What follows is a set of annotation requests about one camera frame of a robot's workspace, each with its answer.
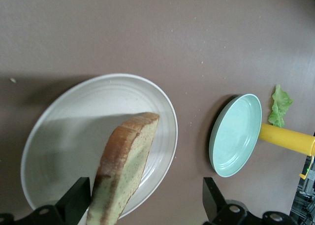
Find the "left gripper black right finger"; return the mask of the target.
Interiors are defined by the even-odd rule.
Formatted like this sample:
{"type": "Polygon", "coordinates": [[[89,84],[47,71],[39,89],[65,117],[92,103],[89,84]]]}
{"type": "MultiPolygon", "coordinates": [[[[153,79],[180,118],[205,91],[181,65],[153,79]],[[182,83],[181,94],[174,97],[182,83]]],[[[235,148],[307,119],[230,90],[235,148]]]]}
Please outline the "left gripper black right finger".
{"type": "Polygon", "coordinates": [[[267,211],[262,217],[253,215],[246,205],[226,200],[212,177],[203,178],[203,207],[206,225],[295,225],[292,217],[277,211],[267,211]]]}

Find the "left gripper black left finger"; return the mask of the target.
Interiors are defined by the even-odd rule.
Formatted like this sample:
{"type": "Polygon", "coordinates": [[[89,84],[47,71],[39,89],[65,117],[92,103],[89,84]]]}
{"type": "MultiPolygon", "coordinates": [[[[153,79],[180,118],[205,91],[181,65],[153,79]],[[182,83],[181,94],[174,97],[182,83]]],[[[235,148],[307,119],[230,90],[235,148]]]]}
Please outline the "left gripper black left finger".
{"type": "Polygon", "coordinates": [[[54,205],[44,205],[26,217],[15,220],[9,213],[0,215],[2,225],[77,225],[91,202],[90,179],[79,178],[54,205]]]}

